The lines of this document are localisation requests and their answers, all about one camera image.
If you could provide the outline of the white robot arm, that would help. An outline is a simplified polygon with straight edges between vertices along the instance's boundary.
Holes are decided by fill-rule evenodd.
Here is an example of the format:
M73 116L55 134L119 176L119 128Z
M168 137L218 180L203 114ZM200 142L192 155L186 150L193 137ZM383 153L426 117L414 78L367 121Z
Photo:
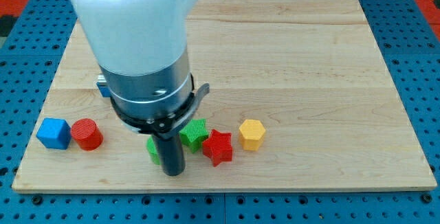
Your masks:
M70 1L121 113L159 119L185 103L185 22L198 0Z

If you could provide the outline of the blue block behind arm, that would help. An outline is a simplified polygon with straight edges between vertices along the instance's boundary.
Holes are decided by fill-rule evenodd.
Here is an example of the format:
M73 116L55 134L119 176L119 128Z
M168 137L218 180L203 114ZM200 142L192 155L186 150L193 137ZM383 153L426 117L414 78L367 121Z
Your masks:
M97 76L96 86L104 98L109 98L111 96L109 88L107 86L107 81L105 77L100 74Z

